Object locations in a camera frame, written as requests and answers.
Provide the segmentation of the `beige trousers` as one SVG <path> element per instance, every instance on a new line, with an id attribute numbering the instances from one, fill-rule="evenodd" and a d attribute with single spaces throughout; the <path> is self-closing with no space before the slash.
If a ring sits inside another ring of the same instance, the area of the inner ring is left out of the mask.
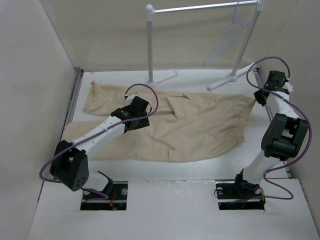
<path id="1" fill-rule="evenodd" d="M 255 100 L 242 94 L 132 89 L 157 108 L 150 125 L 129 131 L 101 148 L 95 161 L 187 163 L 222 156 L 245 141 Z"/>

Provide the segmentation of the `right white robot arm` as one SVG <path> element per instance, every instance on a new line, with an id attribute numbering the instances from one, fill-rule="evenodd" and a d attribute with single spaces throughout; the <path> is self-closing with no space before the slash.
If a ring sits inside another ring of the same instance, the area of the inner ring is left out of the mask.
<path id="1" fill-rule="evenodd" d="M 277 170 L 279 162 L 297 157 L 306 136 L 311 136 L 307 117 L 299 118 L 298 108 L 290 102 L 290 83 L 285 73 L 272 70 L 266 83 L 254 93 L 262 106 L 274 106 L 276 113 L 263 135 L 261 151 L 254 161 L 234 179 L 233 194 L 239 199 L 260 199 L 257 193 L 266 175 Z"/>

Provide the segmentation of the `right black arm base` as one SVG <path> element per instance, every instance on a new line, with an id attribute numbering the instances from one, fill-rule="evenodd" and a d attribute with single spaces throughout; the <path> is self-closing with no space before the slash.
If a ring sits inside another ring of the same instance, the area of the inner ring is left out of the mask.
<path id="1" fill-rule="evenodd" d="M 218 182 L 215 184 L 214 196 L 219 210 L 264 210 L 266 201 L 261 189 L 236 189 L 234 183 Z"/>

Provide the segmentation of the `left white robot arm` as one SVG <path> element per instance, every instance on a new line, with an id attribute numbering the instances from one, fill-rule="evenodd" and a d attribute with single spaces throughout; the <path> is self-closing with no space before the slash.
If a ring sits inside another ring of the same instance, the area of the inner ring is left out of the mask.
<path id="1" fill-rule="evenodd" d="M 149 102 L 136 95 L 127 102 L 128 105 L 114 110 L 90 132 L 71 142 L 62 140 L 56 147 L 50 174 L 73 192 L 94 190 L 100 199 L 108 199 L 112 195 L 110 180 L 91 171 L 89 160 L 113 139 L 150 125 L 147 117 Z"/>

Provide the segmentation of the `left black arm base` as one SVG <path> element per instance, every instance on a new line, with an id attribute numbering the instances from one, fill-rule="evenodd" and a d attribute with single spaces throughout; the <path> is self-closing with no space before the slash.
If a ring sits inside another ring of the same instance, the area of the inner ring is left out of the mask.
<path id="1" fill-rule="evenodd" d="M 81 211 L 126 211 L 128 198 L 127 181 L 108 183 L 102 192 L 83 191 Z"/>

